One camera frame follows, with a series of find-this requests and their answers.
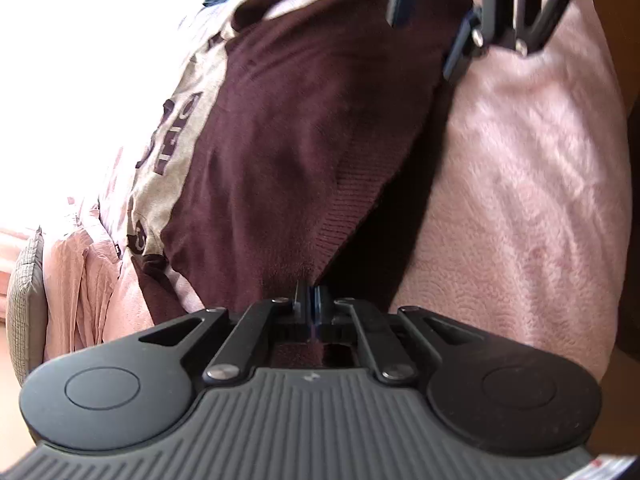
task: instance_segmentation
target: white sticker label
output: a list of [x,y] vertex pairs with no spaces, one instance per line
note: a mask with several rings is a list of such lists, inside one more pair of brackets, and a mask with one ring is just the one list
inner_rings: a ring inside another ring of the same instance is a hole
[[600,455],[564,480],[615,480],[636,458],[638,457]]

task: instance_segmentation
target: white wall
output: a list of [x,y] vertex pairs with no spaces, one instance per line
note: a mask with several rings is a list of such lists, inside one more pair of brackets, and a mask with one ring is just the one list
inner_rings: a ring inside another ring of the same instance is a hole
[[59,214],[148,139],[182,1],[0,0],[0,225]]

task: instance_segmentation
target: pink bedspread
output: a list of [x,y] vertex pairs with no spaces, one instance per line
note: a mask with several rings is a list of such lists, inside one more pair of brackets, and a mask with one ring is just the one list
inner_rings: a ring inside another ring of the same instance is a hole
[[[201,20],[193,37],[209,25]],[[140,153],[121,152],[100,197],[112,211],[102,222],[121,248]],[[622,100],[593,2],[574,0],[542,54],[491,50],[460,83],[394,307],[427,307],[569,357],[600,378],[630,218]],[[105,341],[151,325],[137,286],[125,256]],[[188,283],[180,287],[187,310],[202,306]]]

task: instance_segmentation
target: gray pillow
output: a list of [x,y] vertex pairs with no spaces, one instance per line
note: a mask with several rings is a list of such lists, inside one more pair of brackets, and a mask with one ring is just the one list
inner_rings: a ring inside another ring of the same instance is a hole
[[38,228],[18,255],[6,294],[9,354],[20,384],[42,364],[47,336],[49,312],[42,276],[43,244]]

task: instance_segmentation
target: beige cushion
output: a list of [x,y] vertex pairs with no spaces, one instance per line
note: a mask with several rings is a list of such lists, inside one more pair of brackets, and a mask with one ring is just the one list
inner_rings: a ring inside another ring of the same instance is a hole
[[6,333],[18,382],[42,364],[49,319],[42,277],[42,231],[29,238],[15,263],[7,289]]

